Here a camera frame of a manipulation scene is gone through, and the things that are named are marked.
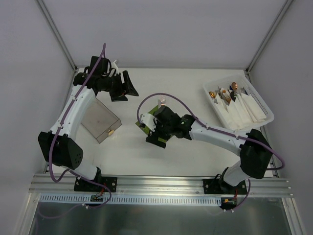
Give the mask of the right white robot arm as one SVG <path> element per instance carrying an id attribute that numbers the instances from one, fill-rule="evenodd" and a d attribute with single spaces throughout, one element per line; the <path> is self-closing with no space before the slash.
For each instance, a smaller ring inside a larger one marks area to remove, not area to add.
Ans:
<path id="1" fill-rule="evenodd" d="M 203 141 L 226 149 L 240 159 L 227 167 L 218 181 L 223 193 L 231 193 L 248 178 L 262 179 L 272 157 L 269 144 L 263 134 L 251 129 L 249 132 L 230 132 L 221 127 L 205 127 L 192 115 L 180 117 L 169 107 L 162 106 L 153 114 L 139 117 L 140 123 L 149 128 L 146 142 L 165 148 L 173 136 L 178 139 Z"/>

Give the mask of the green handled fork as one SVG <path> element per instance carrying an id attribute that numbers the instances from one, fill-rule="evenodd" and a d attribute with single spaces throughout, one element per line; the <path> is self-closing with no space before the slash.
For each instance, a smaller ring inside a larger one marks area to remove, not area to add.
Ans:
<path id="1" fill-rule="evenodd" d="M 158 108 L 166 106 L 166 98 L 163 96 L 158 97 Z"/>

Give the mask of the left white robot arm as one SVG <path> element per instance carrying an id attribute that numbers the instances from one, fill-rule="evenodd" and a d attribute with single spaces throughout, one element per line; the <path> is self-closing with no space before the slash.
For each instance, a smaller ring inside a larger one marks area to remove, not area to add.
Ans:
<path id="1" fill-rule="evenodd" d="M 86 178 L 85 185 L 92 191 L 102 186 L 99 168 L 83 160 L 84 152 L 75 139 L 85 112 L 99 92 L 108 92 L 112 101 L 139 95 L 128 71 L 119 71 L 107 58 L 93 56 L 90 65 L 75 76 L 70 97 L 55 124 L 38 136 L 49 170 L 55 165 L 72 171 Z"/>

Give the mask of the clear smoked plastic box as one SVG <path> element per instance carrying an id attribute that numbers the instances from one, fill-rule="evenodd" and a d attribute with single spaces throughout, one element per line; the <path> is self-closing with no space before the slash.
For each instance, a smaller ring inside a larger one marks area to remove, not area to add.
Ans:
<path id="1" fill-rule="evenodd" d="M 81 124 L 98 143 L 102 143 L 109 137 L 108 132 L 112 130 L 115 132 L 122 122 L 118 116 L 95 98 L 87 108 Z"/>

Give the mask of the green paper napkin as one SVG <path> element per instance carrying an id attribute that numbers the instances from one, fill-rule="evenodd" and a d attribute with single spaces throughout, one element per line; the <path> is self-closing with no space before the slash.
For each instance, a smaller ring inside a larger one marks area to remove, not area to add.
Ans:
<path id="1" fill-rule="evenodd" d="M 165 136 L 157 130 L 157 119 L 154 113 L 161 106 L 157 105 L 148 113 L 140 114 L 139 121 L 135 123 L 146 134 L 146 142 L 165 148 L 167 141 L 171 136 Z"/>

